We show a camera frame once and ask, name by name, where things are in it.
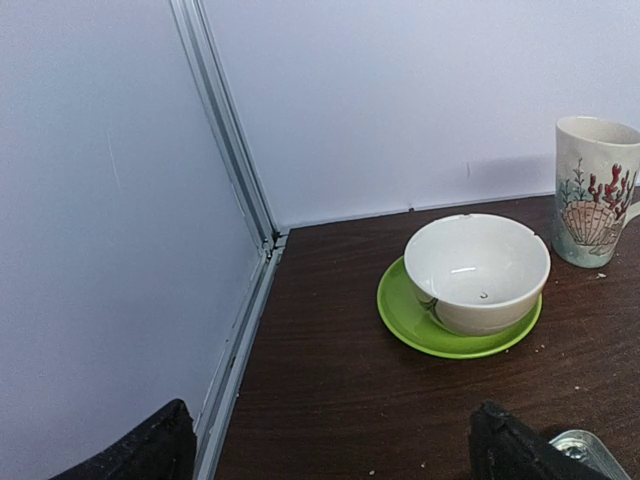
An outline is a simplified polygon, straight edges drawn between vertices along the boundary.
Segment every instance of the white wall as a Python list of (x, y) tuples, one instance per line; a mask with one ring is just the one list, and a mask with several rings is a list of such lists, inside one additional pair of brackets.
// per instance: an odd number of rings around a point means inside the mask
[(37, 480), (198, 414), (257, 251), (168, 2), (1, 3), (0, 477)]
[(554, 188), (565, 114), (640, 126), (637, 0), (205, 0), (281, 225)]

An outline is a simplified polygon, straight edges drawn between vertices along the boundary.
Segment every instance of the dark wood tabletop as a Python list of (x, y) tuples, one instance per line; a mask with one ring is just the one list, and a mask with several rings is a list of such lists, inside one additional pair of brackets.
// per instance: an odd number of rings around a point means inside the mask
[(493, 213), (549, 245), (552, 205), (538, 197), (293, 230), (216, 478), (469, 478), (469, 416), (489, 398), (549, 438), (595, 433), (640, 478), (640, 220), (601, 269), (552, 253), (540, 320), (508, 353), (431, 357), (378, 315), (378, 282), (419, 227)]

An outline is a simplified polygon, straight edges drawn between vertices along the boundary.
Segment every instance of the metal tray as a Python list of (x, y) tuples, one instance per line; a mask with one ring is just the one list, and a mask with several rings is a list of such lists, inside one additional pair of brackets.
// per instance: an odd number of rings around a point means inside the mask
[(604, 443), (585, 430), (569, 430), (551, 440), (566, 456), (606, 475), (611, 480), (631, 480)]

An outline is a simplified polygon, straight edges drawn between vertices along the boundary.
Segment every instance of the white bowl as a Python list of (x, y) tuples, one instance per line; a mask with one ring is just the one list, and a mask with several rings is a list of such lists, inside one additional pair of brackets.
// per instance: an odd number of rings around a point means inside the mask
[(535, 305), (549, 277), (544, 242), (496, 215), (442, 218), (418, 230), (404, 253), (418, 300), (459, 335), (498, 333)]

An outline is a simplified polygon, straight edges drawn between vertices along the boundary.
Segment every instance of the green saucer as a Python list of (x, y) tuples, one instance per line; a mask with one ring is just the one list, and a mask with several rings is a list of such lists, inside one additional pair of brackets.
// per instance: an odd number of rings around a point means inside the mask
[(462, 337), (434, 323), (411, 291), (403, 257), (393, 262), (378, 286), (378, 310), (391, 333), (410, 347), (444, 358), (478, 358), (515, 345), (531, 331), (542, 309), (542, 295), (527, 315), (508, 329), (486, 337)]

